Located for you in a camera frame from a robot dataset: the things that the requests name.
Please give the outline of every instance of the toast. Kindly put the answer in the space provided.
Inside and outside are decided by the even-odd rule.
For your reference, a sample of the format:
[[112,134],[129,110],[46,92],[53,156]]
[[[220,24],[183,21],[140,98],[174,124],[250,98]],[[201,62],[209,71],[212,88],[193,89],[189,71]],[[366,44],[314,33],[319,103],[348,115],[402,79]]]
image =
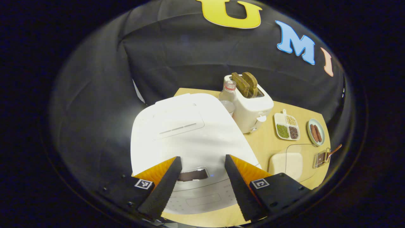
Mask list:
[[236,88],[241,92],[242,96],[248,97],[250,85],[238,73],[232,73],[232,81],[236,82]]
[[249,72],[243,72],[242,79],[244,79],[250,86],[247,98],[255,98],[258,93],[257,79]]

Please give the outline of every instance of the plate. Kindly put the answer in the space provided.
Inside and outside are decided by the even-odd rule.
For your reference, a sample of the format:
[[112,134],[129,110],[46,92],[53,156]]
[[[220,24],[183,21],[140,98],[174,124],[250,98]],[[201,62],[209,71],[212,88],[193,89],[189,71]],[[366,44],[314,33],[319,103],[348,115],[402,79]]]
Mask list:
[[[288,123],[287,117],[293,120],[293,124]],[[277,125],[281,125],[281,126],[284,126],[287,128],[288,138],[283,138],[279,135],[278,130],[277,130]],[[274,114],[274,127],[276,128],[275,130],[276,130],[277,136],[281,139],[295,141],[295,140],[299,140],[301,137],[300,128],[298,127],[297,120],[293,116],[287,115],[287,111],[285,109],[283,109],[283,113]],[[291,138],[290,127],[297,129],[297,138],[296,139]]]
[[[319,134],[320,134],[321,137],[322,137],[322,141],[321,141],[321,142],[316,142],[315,139],[312,137],[312,134],[311,134],[311,127],[310,127],[311,124],[312,124],[312,125],[316,125],[316,126],[318,127]],[[311,141],[312,141],[313,144],[315,144],[316,146],[321,146],[321,145],[323,145],[323,143],[324,143],[324,141],[325,141],[325,132],[324,132],[324,129],[322,128],[321,124],[318,122],[318,120],[316,120],[316,119],[310,119],[310,120],[308,121],[307,132],[308,132],[308,136],[309,136],[309,138],[311,139]]]

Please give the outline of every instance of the sausage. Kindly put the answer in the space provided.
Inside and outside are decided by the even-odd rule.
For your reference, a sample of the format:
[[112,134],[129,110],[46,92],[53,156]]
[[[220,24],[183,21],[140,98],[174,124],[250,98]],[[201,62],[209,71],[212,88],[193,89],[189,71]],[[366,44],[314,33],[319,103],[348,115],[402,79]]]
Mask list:
[[315,142],[318,142],[319,140],[318,140],[318,135],[316,134],[315,127],[312,124],[310,125],[310,127],[311,127],[311,134],[312,134],[313,139],[315,140]]
[[322,142],[321,133],[319,133],[318,126],[315,125],[316,135],[318,136],[319,142]]

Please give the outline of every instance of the green beans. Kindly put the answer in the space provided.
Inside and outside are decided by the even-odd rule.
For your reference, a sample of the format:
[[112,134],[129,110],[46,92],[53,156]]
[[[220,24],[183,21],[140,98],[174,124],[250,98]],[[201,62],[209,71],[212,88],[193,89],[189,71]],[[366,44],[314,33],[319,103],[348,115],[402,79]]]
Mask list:
[[277,132],[278,132],[279,136],[282,137],[282,138],[288,138],[289,137],[286,126],[277,124]]

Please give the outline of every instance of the letter m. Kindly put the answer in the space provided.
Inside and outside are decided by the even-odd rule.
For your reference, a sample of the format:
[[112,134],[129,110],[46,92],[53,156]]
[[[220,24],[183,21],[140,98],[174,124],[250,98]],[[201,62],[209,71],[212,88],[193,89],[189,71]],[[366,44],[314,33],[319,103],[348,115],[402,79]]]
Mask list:
[[281,43],[277,44],[277,48],[284,52],[292,53],[292,48],[290,45],[290,43],[292,43],[297,56],[301,55],[305,49],[305,53],[302,55],[303,60],[315,65],[314,41],[305,35],[299,39],[298,35],[289,25],[280,21],[276,21],[276,23],[281,27]]

